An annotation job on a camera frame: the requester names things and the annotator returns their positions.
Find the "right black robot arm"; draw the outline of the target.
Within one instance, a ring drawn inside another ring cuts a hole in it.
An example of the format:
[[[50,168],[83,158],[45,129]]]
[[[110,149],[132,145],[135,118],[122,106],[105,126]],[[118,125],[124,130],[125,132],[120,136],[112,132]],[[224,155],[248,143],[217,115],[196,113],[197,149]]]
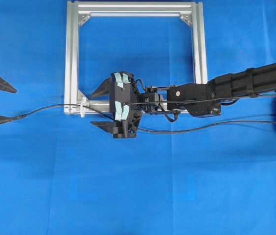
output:
[[[193,117],[218,116],[223,105],[273,91],[276,63],[218,76],[206,84],[168,87],[143,87],[132,73],[114,72],[91,95],[109,95],[109,112],[113,116],[110,121],[93,121],[92,125],[116,139],[134,138],[144,113],[163,114],[170,122],[175,122],[184,110]]]

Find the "right gripper black taped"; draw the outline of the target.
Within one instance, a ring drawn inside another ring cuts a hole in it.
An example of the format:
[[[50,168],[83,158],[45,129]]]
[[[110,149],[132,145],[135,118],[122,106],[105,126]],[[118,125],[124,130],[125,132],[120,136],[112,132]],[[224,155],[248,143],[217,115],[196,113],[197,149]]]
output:
[[[142,117],[142,110],[135,105],[139,95],[132,73],[112,73],[92,92],[91,99],[110,96],[110,112],[114,121],[91,121],[91,124],[113,134],[116,139],[135,138]]]

